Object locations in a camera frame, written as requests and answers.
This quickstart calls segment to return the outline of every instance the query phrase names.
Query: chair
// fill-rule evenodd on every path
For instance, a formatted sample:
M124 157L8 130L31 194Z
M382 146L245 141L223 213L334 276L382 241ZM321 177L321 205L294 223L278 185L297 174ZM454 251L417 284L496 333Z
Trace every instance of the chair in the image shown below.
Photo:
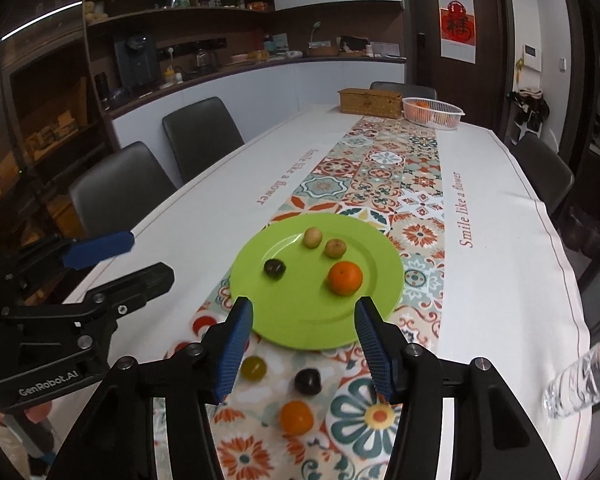
M176 110L162 118L162 127L185 183L244 144L218 97Z
M533 134L525 134L510 151L550 215L573 186L573 173L557 153Z
M405 85L403 83L389 83L387 81L375 81L369 87L372 90L391 90L400 92L402 97L421 97L423 99L437 99L438 92L428 86Z
M88 237L132 229L175 191L144 142L109 155L69 188Z

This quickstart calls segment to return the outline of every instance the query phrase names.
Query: flower pattern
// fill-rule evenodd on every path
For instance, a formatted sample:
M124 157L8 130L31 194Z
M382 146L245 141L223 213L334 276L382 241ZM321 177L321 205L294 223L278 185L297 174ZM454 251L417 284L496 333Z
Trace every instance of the flower pattern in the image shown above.
M406 341L436 348L445 275L442 174L436 133L405 120L364 117L307 174L270 222L332 212L367 222L400 254L404 285L389 322ZM232 307L226 273L191 322L173 335L165 357L221 322ZM359 343L321 352L284 349L252 333L245 356L261 356L267 374L257 384L237 378L220 406L208 406L211 431L230 480L381 479L393 448L400 407L381 402ZM315 425L303 436L284 434L278 413L294 398L302 368L320 370L320 396L305 399ZM158 476L168 478L164 399L154 400Z

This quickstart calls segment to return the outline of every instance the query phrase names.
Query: white tablecloth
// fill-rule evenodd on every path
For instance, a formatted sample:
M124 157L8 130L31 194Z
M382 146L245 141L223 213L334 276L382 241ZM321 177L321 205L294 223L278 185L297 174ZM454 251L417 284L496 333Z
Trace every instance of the white tablecloth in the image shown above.
M139 224L131 253L103 262L68 298L162 261L171 291L120 320L109 362L162 358L242 245L359 116L317 107L249 142L189 182ZM440 358L488 357L516 394L563 479L577 480L590 410L549 421L542 388L589 349L580 295L560 239L522 170L489 130L437 132L445 202ZM283 174L298 164L288 179ZM58 399L50 419L64 437L94 387ZM438 478L449 477L453 405L445 400Z

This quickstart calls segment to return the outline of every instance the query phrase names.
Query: clear plastic bottle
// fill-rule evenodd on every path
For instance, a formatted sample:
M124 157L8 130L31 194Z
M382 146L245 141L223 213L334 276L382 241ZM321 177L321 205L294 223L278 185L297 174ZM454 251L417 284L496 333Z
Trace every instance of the clear plastic bottle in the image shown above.
M600 342L549 383L542 405L550 417L569 416L600 402Z

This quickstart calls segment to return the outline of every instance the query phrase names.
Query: fruit basket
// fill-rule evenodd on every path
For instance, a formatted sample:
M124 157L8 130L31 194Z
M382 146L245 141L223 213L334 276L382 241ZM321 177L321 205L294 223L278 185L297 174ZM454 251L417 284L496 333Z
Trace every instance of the fruit basket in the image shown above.
M404 118L420 126L438 130L455 130L461 117L462 108L435 99L407 97L402 100Z

